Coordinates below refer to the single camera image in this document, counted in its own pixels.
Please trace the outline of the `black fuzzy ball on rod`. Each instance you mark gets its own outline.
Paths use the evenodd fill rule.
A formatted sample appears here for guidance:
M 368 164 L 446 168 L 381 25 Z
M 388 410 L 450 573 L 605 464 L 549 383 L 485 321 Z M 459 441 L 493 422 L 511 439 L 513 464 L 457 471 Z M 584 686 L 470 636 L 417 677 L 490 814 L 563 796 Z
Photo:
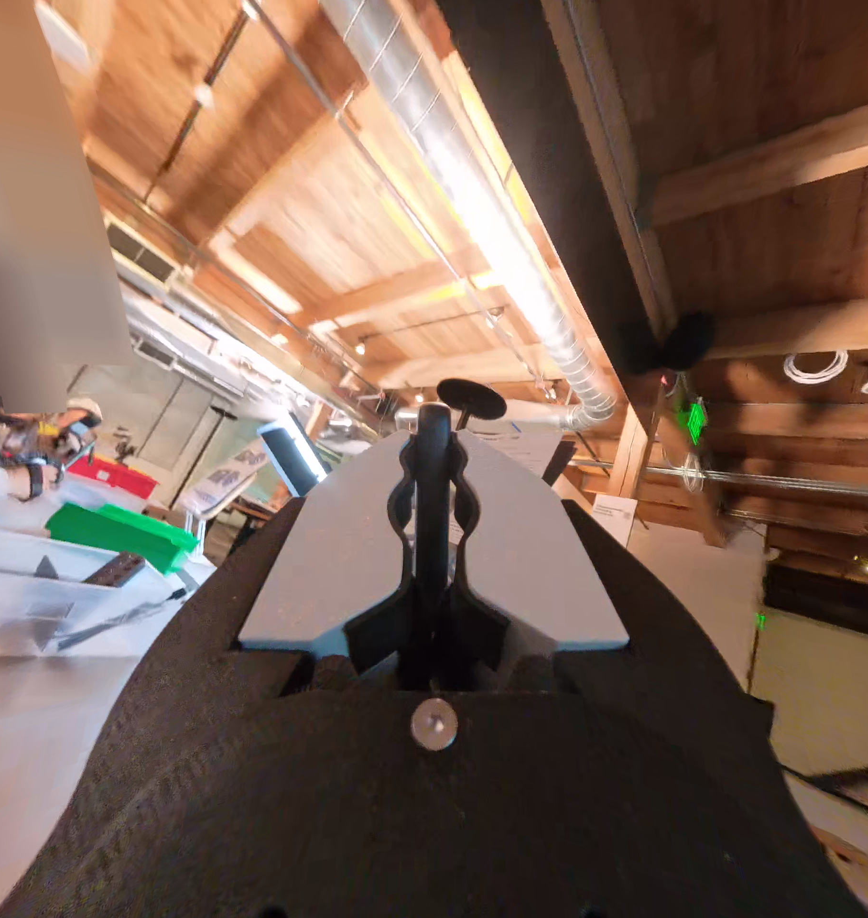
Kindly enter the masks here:
M 450 377 L 440 381 L 436 392 L 440 402 L 459 413 L 454 430 L 463 430 L 470 419 L 494 421 L 507 414 L 505 398 L 486 384 Z

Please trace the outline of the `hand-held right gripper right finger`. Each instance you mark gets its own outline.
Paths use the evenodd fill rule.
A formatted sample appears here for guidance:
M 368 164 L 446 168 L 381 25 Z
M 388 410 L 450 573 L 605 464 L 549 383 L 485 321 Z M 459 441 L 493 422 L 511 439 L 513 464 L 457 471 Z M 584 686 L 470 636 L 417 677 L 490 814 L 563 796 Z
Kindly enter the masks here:
M 451 628 L 484 678 L 521 658 L 613 651 L 629 643 L 562 499 L 471 431 L 454 434 Z

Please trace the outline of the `clear plastic bin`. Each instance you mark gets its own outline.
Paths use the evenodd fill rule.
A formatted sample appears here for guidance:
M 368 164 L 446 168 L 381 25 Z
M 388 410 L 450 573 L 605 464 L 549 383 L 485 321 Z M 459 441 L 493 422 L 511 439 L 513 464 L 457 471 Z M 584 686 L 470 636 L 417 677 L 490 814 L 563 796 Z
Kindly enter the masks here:
M 181 606 L 215 572 L 203 557 L 163 575 L 147 561 L 120 589 L 87 586 L 84 579 L 117 554 L 0 530 L 0 657 L 141 658 Z M 60 579 L 38 579 L 42 557 Z M 29 613 L 41 603 L 65 600 L 73 609 L 46 650 L 33 639 Z

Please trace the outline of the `led light panel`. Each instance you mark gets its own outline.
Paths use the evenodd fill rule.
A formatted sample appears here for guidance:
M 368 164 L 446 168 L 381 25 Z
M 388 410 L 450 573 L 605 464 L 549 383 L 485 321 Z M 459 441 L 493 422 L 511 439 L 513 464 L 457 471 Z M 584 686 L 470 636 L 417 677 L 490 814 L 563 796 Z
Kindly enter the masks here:
M 262 424 L 257 435 L 294 498 L 305 497 L 331 471 L 308 439 L 302 424 L 288 410 L 283 410 L 278 419 Z

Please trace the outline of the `instruction poster board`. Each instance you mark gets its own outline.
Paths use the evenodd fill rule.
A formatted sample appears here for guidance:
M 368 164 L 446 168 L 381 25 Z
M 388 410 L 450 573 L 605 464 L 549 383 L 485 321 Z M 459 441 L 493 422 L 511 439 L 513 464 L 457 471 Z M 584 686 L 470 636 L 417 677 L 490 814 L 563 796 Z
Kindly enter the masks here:
M 265 444 L 257 437 L 187 488 L 179 498 L 179 506 L 194 517 L 209 520 L 242 494 L 269 462 Z

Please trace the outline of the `black USB cable plug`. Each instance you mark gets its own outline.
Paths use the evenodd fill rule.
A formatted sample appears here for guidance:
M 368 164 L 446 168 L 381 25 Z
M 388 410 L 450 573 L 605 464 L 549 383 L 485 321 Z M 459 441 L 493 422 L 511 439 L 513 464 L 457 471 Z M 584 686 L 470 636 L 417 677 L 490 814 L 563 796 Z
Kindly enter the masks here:
M 451 410 L 425 403 L 418 411 L 415 434 L 416 484 L 415 580 L 417 592 L 437 609 L 448 584 Z

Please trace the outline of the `long black usb hub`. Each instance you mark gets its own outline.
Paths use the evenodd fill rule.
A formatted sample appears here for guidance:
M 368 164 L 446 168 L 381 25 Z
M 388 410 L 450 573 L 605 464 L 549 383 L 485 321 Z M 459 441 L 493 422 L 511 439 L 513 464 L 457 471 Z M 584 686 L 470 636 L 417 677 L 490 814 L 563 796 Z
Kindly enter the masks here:
M 120 589 L 137 576 L 146 564 L 146 559 L 139 554 L 119 553 L 84 579 L 82 583 L 86 586 Z

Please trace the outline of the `green plastic bin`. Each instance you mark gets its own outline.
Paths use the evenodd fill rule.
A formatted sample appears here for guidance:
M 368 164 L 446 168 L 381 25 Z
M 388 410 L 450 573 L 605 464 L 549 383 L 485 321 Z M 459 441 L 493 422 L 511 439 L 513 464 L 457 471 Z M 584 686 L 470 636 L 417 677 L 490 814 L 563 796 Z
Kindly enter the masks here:
M 89 510 L 66 503 L 45 528 L 59 542 L 141 556 L 163 575 L 183 568 L 199 545 L 184 529 L 111 504 Z

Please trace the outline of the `red plastic bin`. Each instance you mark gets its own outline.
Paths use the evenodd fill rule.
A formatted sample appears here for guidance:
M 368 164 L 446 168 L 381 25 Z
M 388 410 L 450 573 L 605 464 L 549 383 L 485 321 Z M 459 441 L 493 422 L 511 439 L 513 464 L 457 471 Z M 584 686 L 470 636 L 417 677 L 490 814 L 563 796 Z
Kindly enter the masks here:
M 123 490 L 139 499 L 149 499 L 159 482 L 128 465 L 110 461 L 96 453 L 87 453 L 69 465 L 67 471 L 74 476 L 94 480 L 109 488 Z

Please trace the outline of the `green exit sign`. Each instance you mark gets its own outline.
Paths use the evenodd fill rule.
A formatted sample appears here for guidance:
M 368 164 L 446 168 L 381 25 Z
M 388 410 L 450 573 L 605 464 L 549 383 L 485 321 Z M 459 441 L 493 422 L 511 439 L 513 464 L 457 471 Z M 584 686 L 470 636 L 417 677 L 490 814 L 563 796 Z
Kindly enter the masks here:
M 708 425 L 707 409 L 703 398 L 696 396 L 686 400 L 676 410 L 676 419 L 692 445 L 698 446 Z

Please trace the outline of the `silver air duct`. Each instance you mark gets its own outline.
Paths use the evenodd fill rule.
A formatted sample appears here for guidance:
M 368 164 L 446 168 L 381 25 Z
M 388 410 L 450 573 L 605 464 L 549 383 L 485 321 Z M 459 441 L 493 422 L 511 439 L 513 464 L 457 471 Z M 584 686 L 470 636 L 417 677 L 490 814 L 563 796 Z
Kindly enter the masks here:
M 320 6 L 574 392 L 565 425 L 584 430 L 611 419 L 607 376 L 412 10 L 385 1 Z

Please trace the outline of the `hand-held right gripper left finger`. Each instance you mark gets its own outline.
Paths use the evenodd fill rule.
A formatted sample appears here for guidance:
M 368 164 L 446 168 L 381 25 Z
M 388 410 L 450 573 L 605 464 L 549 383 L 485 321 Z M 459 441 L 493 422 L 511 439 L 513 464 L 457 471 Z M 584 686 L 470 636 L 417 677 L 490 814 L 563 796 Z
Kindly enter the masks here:
M 308 493 L 239 632 L 243 648 L 346 656 L 362 674 L 405 646 L 413 446 L 397 431 Z

